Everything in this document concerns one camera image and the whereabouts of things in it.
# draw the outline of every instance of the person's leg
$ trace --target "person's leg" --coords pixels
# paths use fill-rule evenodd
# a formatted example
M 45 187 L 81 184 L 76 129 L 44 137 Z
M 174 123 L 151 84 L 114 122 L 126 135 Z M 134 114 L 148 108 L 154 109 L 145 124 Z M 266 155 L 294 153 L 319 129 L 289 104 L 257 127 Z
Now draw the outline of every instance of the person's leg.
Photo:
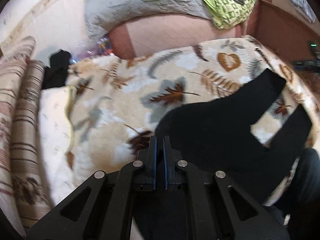
M 320 159 L 316 150 L 307 148 L 300 156 L 293 180 L 275 203 L 284 216 L 320 197 Z

